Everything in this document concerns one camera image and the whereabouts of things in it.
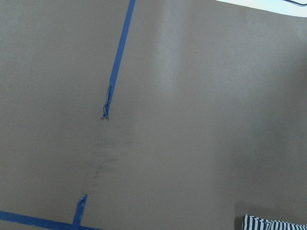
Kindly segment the navy white striped polo shirt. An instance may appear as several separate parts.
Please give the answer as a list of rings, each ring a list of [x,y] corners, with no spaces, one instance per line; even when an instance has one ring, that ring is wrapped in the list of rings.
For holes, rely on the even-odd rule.
[[[243,218],[242,230],[307,230],[307,226],[285,221],[267,220],[246,214]]]

